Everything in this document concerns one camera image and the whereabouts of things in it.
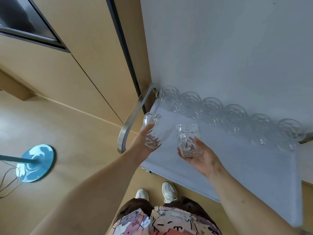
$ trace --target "wire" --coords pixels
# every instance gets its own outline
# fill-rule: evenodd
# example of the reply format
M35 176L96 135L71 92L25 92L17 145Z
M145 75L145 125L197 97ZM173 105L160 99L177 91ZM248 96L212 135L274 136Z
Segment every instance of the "wire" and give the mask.
M13 165L11 165L11 164L9 164L9 163L7 163L7 162L4 162L4 161L2 161L2 162L5 163L5 164L8 164L9 166L11 166L11 168L8 169L8 170L5 172L5 174L4 174L3 178L2 178L2 181L1 181L1 183L0 183L0 192L3 191L4 189L8 188L14 181L16 181L15 187L13 188L13 190L15 190L15 189L18 187L18 179L19 179L19 177L20 177L21 171L20 171L20 169L17 168L16 166L13 166ZM18 171L19 171L19 172L18 172L18 176L16 176L9 184L7 184L6 187L1 188L2 185L3 185L3 183L4 183L4 179L5 179L6 175L9 173L10 170L13 170L13 169L18 169ZM10 192L6 193L6 194L3 195L3 196L0 196L0 199L6 197L6 196L7 196L8 194L10 194L13 190L11 190Z

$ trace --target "blue pole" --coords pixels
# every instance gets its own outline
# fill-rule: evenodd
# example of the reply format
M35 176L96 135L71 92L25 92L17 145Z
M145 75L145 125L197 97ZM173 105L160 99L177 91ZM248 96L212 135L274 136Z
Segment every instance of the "blue pole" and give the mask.
M10 161L10 162L25 162L25 163L39 163L36 159L26 159L26 158L16 158L16 157L9 157L0 155L0 161Z

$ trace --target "person's left hand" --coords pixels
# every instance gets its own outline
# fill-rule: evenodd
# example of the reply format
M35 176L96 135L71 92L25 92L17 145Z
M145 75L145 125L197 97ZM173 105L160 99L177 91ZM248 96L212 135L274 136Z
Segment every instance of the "person's left hand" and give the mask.
M155 149L151 149L146 146L146 134L153 128L153 126L154 122L146 125L142 130L140 130L127 150L135 154L135 157L140 161L140 163L146 160L150 153L154 152L161 146L159 145Z

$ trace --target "sneaker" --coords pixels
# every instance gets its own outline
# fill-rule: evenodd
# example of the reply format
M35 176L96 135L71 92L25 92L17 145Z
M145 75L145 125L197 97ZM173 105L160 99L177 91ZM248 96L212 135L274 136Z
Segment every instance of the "sneaker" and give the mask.
M168 181L162 184L162 193L164 196L164 203L168 204L177 199L176 188Z
M141 198L141 199L145 199L145 200L149 201L148 192L144 188L141 188L137 191L135 198L136 199Z

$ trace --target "dark brown pants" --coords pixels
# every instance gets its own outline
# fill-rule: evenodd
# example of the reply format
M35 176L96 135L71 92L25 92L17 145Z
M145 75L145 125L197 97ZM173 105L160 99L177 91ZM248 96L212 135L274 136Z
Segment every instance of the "dark brown pants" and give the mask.
M174 200L168 204L164 204L163 206L185 210L189 213L200 216L200 217L210 221L211 223L214 224L215 227L217 227L215 222L210 218L210 216L205 212L205 210L197 202L195 202L195 201L193 201L187 197L182 196L182 197L180 197L180 199ZM131 212L133 212L139 208L142 209L143 212L148 216L151 216L151 212L154 209L154 207L152 206L152 204L149 201L147 201L145 199L133 198L130 201L126 202L126 204L124 204L120 208L119 213L117 214L114 223L116 223L118 220L120 220L125 215L127 215L127 214L129 214L129 213L131 213Z

